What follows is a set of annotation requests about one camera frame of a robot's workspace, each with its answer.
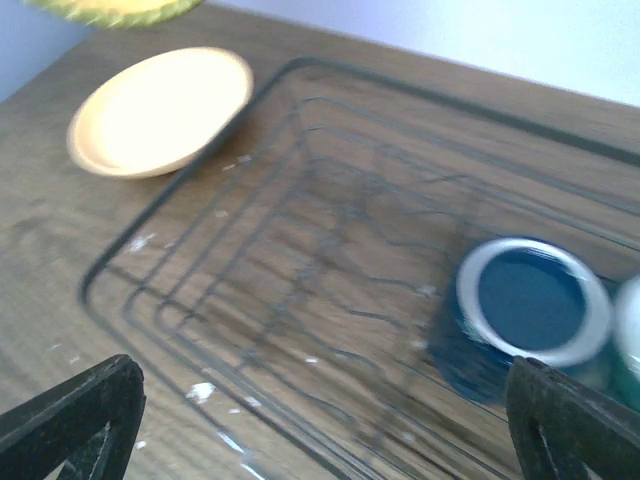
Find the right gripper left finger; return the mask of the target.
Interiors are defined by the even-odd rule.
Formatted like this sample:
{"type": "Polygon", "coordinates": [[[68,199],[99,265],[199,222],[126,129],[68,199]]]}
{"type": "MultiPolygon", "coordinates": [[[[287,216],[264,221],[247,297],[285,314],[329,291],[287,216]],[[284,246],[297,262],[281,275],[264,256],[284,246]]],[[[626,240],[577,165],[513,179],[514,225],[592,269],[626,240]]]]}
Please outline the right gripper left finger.
{"type": "Polygon", "coordinates": [[[122,479],[144,413],[144,375],[114,355],[1,415],[1,477],[122,479]]]}

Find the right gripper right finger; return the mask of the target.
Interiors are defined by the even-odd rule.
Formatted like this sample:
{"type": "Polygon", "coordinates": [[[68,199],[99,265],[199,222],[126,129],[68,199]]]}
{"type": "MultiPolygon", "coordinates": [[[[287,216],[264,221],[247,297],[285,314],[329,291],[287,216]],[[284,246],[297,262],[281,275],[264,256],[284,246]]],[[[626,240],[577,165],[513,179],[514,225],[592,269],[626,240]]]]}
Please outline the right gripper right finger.
{"type": "Polygon", "coordinates": [[[509,370],[505,406],[526,479],[637,479],[639,414],[533,359],[509,370]]]}

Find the teal and white bowl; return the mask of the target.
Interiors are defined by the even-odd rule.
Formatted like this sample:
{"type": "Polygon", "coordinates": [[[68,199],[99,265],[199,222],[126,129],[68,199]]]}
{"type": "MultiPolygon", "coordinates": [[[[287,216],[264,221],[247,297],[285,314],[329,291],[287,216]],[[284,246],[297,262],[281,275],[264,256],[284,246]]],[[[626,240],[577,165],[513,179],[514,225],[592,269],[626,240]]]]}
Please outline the teal and white bowl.
{"type": "Polygon", "coordinates": [[[639,410],[639,275],[624,282],[614,297],[611,389],[629,408],[639,410]]]}

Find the dark blue enamel mug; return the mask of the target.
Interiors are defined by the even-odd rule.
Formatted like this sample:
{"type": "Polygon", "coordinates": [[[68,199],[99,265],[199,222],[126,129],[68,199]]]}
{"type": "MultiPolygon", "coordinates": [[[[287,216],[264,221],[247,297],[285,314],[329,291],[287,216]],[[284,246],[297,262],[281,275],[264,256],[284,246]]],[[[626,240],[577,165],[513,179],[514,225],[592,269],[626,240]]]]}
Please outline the dark blue enamel mug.
{"type": "Polygon", "coordinates": [[[613,306],[580,258],[531,237],[474,245],[428,328],[428,352],[460,395],[499,404],[514,360],[533,358],[595,390],[610,376],[613,306]]]}

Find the black wire dish rack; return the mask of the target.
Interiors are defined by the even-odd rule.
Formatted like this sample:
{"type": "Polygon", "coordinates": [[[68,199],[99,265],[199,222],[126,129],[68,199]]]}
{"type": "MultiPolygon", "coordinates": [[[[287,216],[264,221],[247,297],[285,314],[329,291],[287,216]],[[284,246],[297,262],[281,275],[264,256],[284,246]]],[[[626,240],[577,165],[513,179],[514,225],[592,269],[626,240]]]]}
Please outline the black wire dish rack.
{"type": "Polygon", "coordinates": [[[285,64],[84,277],[142,365],[151,478],[517,479],[484,360],[440,327],[464,254],[639,268],[639,143],[353,66],[285,64]]]}

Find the plain cream orange plate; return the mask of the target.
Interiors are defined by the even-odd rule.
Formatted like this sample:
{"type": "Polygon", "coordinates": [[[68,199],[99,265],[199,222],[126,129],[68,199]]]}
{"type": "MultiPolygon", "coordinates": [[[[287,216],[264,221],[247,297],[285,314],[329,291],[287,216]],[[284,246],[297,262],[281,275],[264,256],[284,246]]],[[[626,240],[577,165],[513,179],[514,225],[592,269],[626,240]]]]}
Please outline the plain cream orange plate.
{"type": "Polygon", "coordinates": [[[74,114],[67,150],[80,168],[137,179],[184,167],[248,104],[254,75],[229,50],[189,47],[119,72],[74,114]]]}

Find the yellow woven bamboo plate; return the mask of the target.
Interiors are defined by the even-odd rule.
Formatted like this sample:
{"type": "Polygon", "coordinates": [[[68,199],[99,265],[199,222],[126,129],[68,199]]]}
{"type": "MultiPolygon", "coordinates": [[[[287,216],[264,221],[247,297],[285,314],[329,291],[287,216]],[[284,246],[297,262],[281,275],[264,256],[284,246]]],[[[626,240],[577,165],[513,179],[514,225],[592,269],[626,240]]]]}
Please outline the yellow woven bamboo plate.
{"type": "Polygon", "coordinates": [[[132,29],[183,16],[203,0],[34,0],[34,6],[66,21],[100,29],[132,29]]]}

